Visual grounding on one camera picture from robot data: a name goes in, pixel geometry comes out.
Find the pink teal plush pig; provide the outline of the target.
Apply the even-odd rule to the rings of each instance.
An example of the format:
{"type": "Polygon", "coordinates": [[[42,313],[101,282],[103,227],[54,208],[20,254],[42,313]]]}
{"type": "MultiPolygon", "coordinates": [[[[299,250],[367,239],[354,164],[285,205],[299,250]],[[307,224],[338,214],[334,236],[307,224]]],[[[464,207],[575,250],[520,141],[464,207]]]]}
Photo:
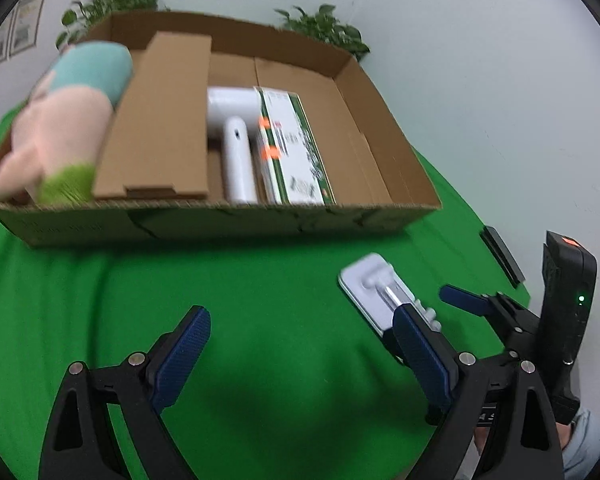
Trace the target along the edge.
{"type": "Polygon", "coordinates": [[[130,50],[117,42],[62,52],[12,122],[0,202],[23,194],[42,206],[92,200],[102,144],[133,72],[130,50]]]}

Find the white wall hook plate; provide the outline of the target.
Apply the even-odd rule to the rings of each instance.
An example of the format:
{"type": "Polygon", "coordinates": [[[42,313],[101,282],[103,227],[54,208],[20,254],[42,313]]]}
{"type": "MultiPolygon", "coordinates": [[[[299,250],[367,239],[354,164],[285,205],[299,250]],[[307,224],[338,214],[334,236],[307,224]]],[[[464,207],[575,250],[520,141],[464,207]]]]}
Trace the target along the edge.
{"type": "Polygon", "coordinates": [[[376,252],[342,269],[338,283],[378,336],[390,330],[393,312],[402,304],[411,306],[430,330],[441,330],[436,311],[424,307],[393,269],[393,265],[376,252]]]}

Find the potted green plant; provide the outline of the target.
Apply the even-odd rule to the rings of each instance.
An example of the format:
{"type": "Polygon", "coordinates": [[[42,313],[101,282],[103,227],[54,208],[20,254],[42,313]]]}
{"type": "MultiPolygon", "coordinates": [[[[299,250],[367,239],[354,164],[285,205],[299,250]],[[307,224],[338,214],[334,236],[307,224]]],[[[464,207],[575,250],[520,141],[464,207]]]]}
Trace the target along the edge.
{"type": "Polygon", "coordinates": [[[313,14],[309,14],[301,6],[292,6],[291,10],[294,14],[283,9],[274,10],[283,20],[283,29],[345,50],[358,62],[370,53],[370,47],[364,42],[361,32],[336,17],[336,6],[323,3],[313,14]]]}
{"type": "Polygon", "coordinates": [[[72,0],[60,19],[62,31],[56,38],[55,47],[61,51],[74,44],[111,14],[160,9],[166,10],[165,6],[160,6],[160,0],[72,0]]]}

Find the green table cloth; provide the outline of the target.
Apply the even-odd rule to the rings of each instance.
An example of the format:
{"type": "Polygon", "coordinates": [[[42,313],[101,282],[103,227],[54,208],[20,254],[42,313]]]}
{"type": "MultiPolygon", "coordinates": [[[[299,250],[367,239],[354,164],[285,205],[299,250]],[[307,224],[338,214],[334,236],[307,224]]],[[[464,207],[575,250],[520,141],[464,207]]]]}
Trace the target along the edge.
{"type": "Polygon", "coordinates": [[[340,289],[370,252],[389,261],[460,350],[492,356],[482,318],[445,284],[510,292],[481,221],[441,174],[442,208],[386,237],[32,249],[0,223],[0,454],[33,479],[67,366],[116,365],[194,304],[212,334],[163,419],[203,479],[392,479],[426,446],[427,402],[340,289]]]}

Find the large open cardboard tray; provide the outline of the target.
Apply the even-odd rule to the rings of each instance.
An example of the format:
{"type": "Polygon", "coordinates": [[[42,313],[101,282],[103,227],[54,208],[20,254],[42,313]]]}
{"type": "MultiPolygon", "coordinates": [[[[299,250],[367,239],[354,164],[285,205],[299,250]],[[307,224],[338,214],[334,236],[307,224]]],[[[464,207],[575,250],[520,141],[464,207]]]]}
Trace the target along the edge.
{"type": "Polygon", "coordinates": [[[0,145],[0,221],[32,246],[396,232],[439,207],[350,53],[206,14],[105,18],[0,145]]]}

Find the grey blue right sleeve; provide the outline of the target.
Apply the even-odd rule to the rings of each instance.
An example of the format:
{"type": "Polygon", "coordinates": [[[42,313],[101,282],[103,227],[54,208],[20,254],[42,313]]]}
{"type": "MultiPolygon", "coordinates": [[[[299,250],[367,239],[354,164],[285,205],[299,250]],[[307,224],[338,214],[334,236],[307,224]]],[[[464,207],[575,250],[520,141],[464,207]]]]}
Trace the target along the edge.
{"type": "Polygon", "coordinates": [[[600,423],[581,406],[569,425],[556,425],[567,480],[584,479],[600,459],[600,423]]]}

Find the white hair dryer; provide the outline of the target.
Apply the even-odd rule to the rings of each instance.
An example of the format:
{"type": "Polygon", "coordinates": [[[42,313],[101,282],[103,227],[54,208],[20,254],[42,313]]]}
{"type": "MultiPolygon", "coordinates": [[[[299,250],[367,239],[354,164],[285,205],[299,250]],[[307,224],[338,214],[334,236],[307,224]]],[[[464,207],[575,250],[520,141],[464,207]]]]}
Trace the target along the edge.
{"type": "Polygon", "coordinates": [[[258,202],[250,139],[259,131],[261,97],[255,88],[209,87],[207,129],[222,144],[226,198],[235,204],[258,202]]]}

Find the black flat device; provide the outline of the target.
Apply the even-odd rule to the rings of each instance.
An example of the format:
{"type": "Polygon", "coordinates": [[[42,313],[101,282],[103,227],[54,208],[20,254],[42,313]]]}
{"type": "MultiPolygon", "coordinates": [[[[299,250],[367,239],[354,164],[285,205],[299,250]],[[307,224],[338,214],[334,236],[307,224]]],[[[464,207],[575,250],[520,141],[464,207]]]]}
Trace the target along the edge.
{"type": "Polygon", "coordinates": [[[500,233],[493,226],[484,226],[480,232],[480,238],[490,250],[491,255],[498,263],[506,278],[513,288],[521,285],[526,278],[521,271],[520,266],[516,263],[513,254],[508,249],[500,233]]]}

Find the long brown cardboard box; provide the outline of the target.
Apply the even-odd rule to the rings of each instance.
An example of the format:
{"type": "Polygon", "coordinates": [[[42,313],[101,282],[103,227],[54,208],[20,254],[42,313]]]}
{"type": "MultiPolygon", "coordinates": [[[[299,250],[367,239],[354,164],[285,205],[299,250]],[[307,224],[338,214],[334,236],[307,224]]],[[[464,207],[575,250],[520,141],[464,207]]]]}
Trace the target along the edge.
{"type": "Polygon", "coordinates": [[[158,32],[150,40],[102,150],[95,198],[208,195],[210,55],[208,36],[158,32]]]}

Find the right potted green plant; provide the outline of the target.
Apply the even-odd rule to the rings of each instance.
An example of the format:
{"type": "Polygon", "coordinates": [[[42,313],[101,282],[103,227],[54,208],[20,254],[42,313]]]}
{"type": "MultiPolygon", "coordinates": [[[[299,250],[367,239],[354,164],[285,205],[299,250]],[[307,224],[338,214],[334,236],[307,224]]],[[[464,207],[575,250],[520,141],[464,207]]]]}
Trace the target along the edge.
{"type": "Polygon", "coordinates": [[[292,6],[291,10],[294,14],[283,9],[274,10],[283,20],[283,29],[345,50],[358,62],[370,53],[370,47],[364,42],[361,32],[336,17],[336,6],[323,3],[313,14],[309,14],[301,6],[292,6]]]}

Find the framed certificates on wall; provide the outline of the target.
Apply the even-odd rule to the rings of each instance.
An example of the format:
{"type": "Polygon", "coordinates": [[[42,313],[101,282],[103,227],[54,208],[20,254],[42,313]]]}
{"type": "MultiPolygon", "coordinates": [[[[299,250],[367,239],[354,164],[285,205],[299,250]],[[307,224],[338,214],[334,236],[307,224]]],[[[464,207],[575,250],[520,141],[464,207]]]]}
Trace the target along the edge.
{"type": "Polygon", "coordinates": [[[33,48],[44,0],[19,0],[0,26],[0,64],[33,48]]]}

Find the white green medicine box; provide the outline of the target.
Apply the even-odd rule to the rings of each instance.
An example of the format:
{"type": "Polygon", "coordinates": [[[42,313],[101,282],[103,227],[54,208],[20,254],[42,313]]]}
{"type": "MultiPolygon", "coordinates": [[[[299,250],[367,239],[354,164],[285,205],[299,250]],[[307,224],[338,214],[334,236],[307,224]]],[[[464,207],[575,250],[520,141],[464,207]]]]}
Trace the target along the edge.
{"type": "Polygon", "coordinates": [[[257,140],[268,201],[283,205],[335,203],[326,168],[297,93],[256,87],[261,116],[257,140]]]}

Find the left potted green plant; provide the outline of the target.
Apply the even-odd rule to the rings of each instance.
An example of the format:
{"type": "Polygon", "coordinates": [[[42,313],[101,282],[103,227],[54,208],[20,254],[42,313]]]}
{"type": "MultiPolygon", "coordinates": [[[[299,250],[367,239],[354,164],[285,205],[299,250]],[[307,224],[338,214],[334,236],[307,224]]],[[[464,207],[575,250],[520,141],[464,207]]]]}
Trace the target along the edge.
{"type": "Polygon", "coordinates": [[[56,38],[55,47],[61,51],[74,44],[111,14],[160,9],[166,10],[165,6],[160,6],[160,0],[72,0],[60,19],[62,31],[56,38]]]}

